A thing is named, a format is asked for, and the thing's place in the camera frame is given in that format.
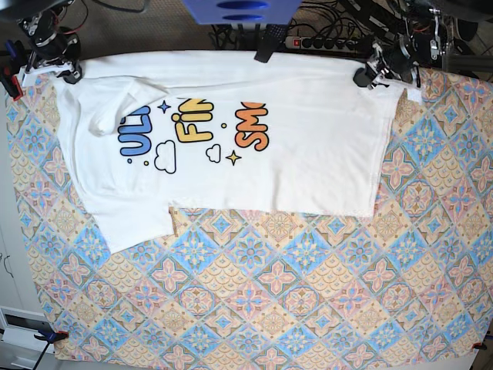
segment white t-shirt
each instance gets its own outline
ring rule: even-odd
[[[65,161],[111,252],[172,234],[169,206],[371,217],[403,89],[357,88],[360,66],[149,52],[56,80]]]

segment mosaic pattern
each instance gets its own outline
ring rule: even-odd
[[[354,369],[471,353],[493,318],[493,88],[424,70],[373,220],[173,210],[177,235],[110,255],[40,79],[7,99],[19,217],[56,356],[143,368]]]

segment t-shirt sleeve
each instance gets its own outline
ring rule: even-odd
[[[123,251],[143,241],[174,234],[168,204],[153,198],[99,200],[97,207],[86,202],[111,253]]]

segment star graphic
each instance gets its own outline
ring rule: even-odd
[[[163,114],[164,114],[164,113],[166,113],[166,110],[168,108],[171,108],[171,107],[166,104],[165,100],[163,100],[163,104],[161,106],[158,106],[158,108],[161,108],[163,110]]]
[[[237,161],[237,160],[240,160],[241,159],[241,156],[237,156],[236,153],[234,153],[234,151],[231,153],[230,156],[227,156],[226,157],[228,160],[231,160],[231,163],[234,165],[234,163]]]

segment patterned tablecloth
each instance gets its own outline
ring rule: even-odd
[[[13,103],[18,212],[56,357],[174,369],[376,368],[471,353],[493,318],[493,86],[423,71],[401,99],[373,220],[174,210],[110,255],[44,79]]]

